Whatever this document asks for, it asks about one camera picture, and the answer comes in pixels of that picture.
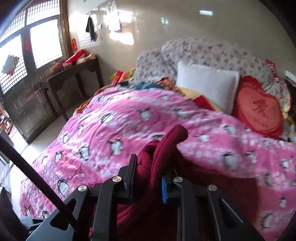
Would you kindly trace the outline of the dark red fleece garment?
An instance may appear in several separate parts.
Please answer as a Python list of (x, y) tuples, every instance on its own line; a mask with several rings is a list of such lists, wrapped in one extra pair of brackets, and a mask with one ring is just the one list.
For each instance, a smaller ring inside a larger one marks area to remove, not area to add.
[[(151, 141), (137, 155), (137, 167), (132, 186), (132, 201), (117, 207), (116, 240), (162, 240), (161, 223), (166, 214), (162, 199), (162, 175), (173, 169), (181, 177), (197, 176), (201, 172), (217, 174), (187, 161), (177, 145), (186, 140), (187, 130), (177, 125), (160, 141)], [(248, 181), (238, 208), (249, 221), (258, 206), (258, 191), (254, 179)]]

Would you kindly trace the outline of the pink penguin blanket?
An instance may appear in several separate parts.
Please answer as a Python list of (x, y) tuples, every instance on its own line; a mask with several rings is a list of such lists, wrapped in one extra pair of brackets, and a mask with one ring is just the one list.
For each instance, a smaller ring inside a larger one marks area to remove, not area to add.
[(176, 125), (186, 129), (169, 155), (181, 158), (178, 175), (213, 182), (266, 240), (276, 240), (295, 213), (295, 147), (174, 91), (104, 90), (70, 118), (32, 166), (66, 199), (81, 184), (115, 176), (131, 154), (149, 175), (156, 145)]

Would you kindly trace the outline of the red heart cushion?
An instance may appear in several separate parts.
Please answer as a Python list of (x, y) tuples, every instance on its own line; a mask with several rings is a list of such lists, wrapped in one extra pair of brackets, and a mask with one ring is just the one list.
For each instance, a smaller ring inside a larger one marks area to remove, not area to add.
[(264, 92), (252, 76), (240, 77), (232, 115), (265, 137), (279, 138), (283, 133), (283, 115), (278, 100)]

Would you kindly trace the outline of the white pillow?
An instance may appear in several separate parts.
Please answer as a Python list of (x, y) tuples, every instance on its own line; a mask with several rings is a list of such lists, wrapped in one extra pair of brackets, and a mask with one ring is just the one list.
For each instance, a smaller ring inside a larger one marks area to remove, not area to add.
[(226, 114), (231, 114), (240, 80), (238, 71), (215, 69), (205, 65), (178, 63), (177, 87), (200, 93)]

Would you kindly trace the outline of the yellow red folded cloth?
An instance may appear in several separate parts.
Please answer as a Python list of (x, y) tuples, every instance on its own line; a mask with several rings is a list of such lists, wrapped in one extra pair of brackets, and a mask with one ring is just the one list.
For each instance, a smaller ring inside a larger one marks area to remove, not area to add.
[(166, 90), (173, 90), (186, 99), (192, 100), (200, 108), (222, 112), (222, 110), (214, 102), (199, 92), (184, 87), (177, 87), (175, 82), (170, 77), (164, 77), (157, 81), (156, 84), (161, 85), (162, 88)]

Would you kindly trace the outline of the red items by bed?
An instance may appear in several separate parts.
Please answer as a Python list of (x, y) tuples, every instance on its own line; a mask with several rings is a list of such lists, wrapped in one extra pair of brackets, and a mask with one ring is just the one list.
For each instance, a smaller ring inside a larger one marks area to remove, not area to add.
[(126, 81), (127, 79), (133, 77), (134, 73), (136, 71), (136, 68), (131, 69), (129, 72), (124, 72), (124, 71), (116, 71), (114, 74), (110, 76), (111, 80), (111, 86), (116, 86), (120, 82)]

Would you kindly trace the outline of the red box on table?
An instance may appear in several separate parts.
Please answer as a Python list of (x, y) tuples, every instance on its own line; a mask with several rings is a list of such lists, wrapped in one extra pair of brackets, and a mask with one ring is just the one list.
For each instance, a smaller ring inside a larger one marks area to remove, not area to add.
[(69, 59), (67, 59), (63, 65), (73, 64), (75, 63), (81, 56), (85, 54), (85, 50), (81, 49), (77, 51), (74, 55), (72, 55)]

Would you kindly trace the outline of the lattice window door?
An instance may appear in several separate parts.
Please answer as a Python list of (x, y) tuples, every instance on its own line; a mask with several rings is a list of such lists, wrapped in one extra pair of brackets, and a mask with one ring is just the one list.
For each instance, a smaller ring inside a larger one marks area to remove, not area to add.
[(1, 103), (27, 143), (55, 118), (41, 82), (69, 54), (64, 3), (21, 1), (1, 30)]

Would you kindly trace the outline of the dark cloth on hook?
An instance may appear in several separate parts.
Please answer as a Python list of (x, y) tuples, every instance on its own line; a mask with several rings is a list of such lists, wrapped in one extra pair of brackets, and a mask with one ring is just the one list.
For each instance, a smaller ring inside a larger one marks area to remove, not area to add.
[(86, 32), (90, 34), (91, 41), (94, 41), (96, 35), (95, 35), (94, 24), (91, 16), (89, 16), (87, 20)]

